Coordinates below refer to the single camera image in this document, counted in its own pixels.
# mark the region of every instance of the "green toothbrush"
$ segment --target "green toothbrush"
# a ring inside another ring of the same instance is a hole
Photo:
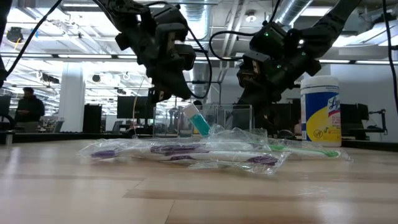
[[[269,145],[272,151],[291,151],[295,154],[306,155],[306,156],[318,156],[318,157],[327,157],[327,158],[336,158],[341,155],[339,151],[324,151],[324,150],[309,150],[309,149],[292,149],[290,147],[285,146],[275,146]]]

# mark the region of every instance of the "table surface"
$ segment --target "table surface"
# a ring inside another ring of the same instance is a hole
[[[1,223],[398,223],[398,154],[286,161],[273,177],[80,159],[92,141],[0,147]]]

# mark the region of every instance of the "white canister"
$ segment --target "white canister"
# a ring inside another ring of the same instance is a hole
[[[341,146],[338,79],[331,76],[301,81],[302,139],[326,147]]]

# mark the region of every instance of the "person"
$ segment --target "person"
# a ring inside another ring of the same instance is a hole
[[[301,119],[299,119],[299,120],[298,120],[298,124],[296,124],[296,125],[294,126],[294,134],[295,134],[295,135],[301,135],[301,128],[302,128]]]
[[[44,115],[44,104],[34,95],[31,87],[24,88],[24,97],[19,100],[15,122],[26,133],[35,133],[40,117]]]

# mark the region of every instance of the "plastic wrapper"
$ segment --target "plastic wrapper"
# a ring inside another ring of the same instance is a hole
[[[256,174],[273,174],[289,151],[272,152],[267,145],[250,141],[214,141],[198,138],[100,140],[80,151],[90,159],[135,157],[159,162],[188,164],[190,169],[233,167]]]
[[[292,156],[289,159],[341,159],[352,161],[343,149],[322,147],[315,142],[268,138],[267,145],[273,152],[292,152]]]
[[[351,161],[349,155],[340,148],[323,147],[315,142],[273,139],[267,137],[267,131],[253,129],[251,133],[239,128],[224,130],[221,126],[212,126],[210,135],[202,141],[246,141],[265,145],[263,150],[273,152],[290,151],[289,159],[341,159]]]

